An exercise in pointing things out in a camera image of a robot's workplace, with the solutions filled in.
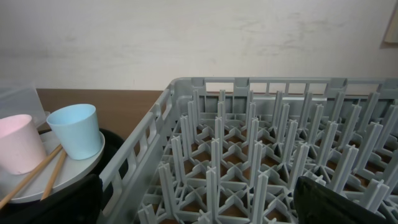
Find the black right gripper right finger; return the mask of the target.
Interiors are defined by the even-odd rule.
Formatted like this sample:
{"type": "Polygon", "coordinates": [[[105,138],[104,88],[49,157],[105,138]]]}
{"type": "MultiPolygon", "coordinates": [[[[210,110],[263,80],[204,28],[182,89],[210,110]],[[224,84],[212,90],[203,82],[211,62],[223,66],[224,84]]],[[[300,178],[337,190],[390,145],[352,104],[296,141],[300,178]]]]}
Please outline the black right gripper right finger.
{"type": "Polygon", "coordinates": [[[294,189],[299,224],[383,224],[386,219],[340,194],[300,176],[294,189]]]}

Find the pink cup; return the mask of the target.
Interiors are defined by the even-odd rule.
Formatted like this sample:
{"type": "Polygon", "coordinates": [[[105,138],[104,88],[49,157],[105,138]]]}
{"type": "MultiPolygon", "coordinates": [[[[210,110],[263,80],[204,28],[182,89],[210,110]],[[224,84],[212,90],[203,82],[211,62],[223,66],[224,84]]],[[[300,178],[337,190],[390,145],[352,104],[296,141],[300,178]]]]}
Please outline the pink cup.
{"type": "Polygon", "coordinates": [[[47,157],[40,135],[28,114],[1,119],[1,167],[14,175],[28,173],[47,157]]]}

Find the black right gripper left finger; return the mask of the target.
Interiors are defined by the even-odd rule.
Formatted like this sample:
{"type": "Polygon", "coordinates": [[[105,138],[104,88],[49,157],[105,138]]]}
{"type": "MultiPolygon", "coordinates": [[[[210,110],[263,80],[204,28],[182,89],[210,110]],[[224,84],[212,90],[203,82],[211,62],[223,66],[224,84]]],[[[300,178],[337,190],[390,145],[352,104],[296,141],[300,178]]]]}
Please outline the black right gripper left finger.
{"type": "Polygon", "coordinates": [[[90,174],[24,210],[2,217],[1,223],[96,223],[102,198],[102,180],[90,174]]]}

